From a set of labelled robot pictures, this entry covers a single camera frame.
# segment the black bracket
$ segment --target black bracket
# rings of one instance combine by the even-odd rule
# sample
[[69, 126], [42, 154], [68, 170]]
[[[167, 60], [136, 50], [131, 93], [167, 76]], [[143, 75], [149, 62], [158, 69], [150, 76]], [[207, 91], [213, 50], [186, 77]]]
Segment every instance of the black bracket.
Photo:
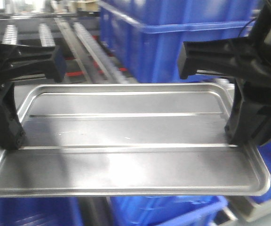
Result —
[[182, 79], [197, 70], [220, 72], [259, 87], [271, 87], [271, 65], [264, 61], [249, 38], [184, 42], [186, 61]]
[[237, 80], [231, 116], [225, 126], [231, 144], [248, 139], [263, 145], [271, 141], [271, 88]]
[[18, 149], [24, 130], [16, 112], [12, 79], [45, 74], [47, 79], [61, 82], [66, 63], [59, 47], [29, 47], [0, 44], [0, 147]]

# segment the black clamp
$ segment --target black clamp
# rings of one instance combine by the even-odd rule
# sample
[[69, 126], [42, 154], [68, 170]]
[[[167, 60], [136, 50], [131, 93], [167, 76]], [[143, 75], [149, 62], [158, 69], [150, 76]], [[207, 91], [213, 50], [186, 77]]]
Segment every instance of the black clamp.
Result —
[[249, 37], [184, 42], [182, 79], [197, 70], [236, 79], [232, 112], [225, 126], [234, 145], [271, 141], [271, 0], [266, 2]]
[[0, 147], [18, 149], [25, 132], [19, 121], [14, 101], [13, 78], [45, 74], [61, 82], [66, 63], [59, 47], [29, 47], [0, 44]]

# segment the stainless steel tray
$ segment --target stainless steel tray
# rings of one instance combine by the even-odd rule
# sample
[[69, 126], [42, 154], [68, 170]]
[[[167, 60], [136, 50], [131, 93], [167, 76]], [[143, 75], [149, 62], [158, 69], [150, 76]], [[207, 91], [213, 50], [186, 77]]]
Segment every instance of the stainless steel tray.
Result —
[[258, 150], [226, 143], [231, 103], [211, 83], [39, 86], [23, 147], [0, 150], [0, 196], [263, 194]]

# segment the blue crate rim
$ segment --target blue crate rim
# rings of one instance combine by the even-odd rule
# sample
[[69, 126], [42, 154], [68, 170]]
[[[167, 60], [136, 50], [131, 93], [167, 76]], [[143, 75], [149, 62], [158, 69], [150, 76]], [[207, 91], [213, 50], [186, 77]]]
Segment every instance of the blue crate rim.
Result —
[[[110, 197], [110, 200], [112, 202], [118, 203], [117, 202], [117, 198], [118, 196], [114, 196], [114, 197]], [[154, 195], [150, 195], [150, 196], [143, 196], [145, 199], [149, 199], [149, 206], [146, 206], [145, 208], [141, 208], [142, 210], [155, 210], [157, 208], [163, 208], [163, 206], [159, 206], [159, 199], [163, 199], [163, 198], [178, 198], [179, 202], [200, 202], [200, 203], [204, 203], [204, 202], [208, 202], [210, 199], [212, 199], [214, 196], [213, 195], [194, 195], [194, 196], [187, 196], [187, 195], [176, 195], [176, 196], [154, 196]]]
[[[176, 218], [170, 219], [168, 221], [165, 221], [161, 224], [158, 224], [156, 226], [175, 226], [180, 225], [180, 221], [183, 222], [183, 225], [188, 225], [189, 223], [192, 223], [194, 221], [197, 221], [201, 219], [204, 216], [208, 216], [210, 214], [217, 213], [218, 211], [222, 210], [224, 207], [228, 205], [228, 201], [223, 196], [215, 196], [217, 201], [215, 203], [212, 203], [210, 205], [207, 205], [205, 207], [202, 207], [197, 210], [190, 211], [188, 213], [182, 214]], [[111, 201], [111, 206], [117, 205], [116, 201]], [[117, 221], [120, 221], [118, 219], [118, 215], [115, 214], [115, 219]]]
[[244, 27], [248, 21], [232, 21], [232, 22], [211, 22], [211, 23], [191, 23], [191, 24], [166, 24], [166, 25], [146, 25], [138, 22], [130, 16], [124, 14], [122, 11], [107, 4], [106, 2], [99, 1], [99, 6], [115, 14], [120, 19], [128, 24], [137, 28], [143, 33], [157, 34], [157, 33], [170, 33], [170, 32], [199, 32], [208, 30], [227, 30]]

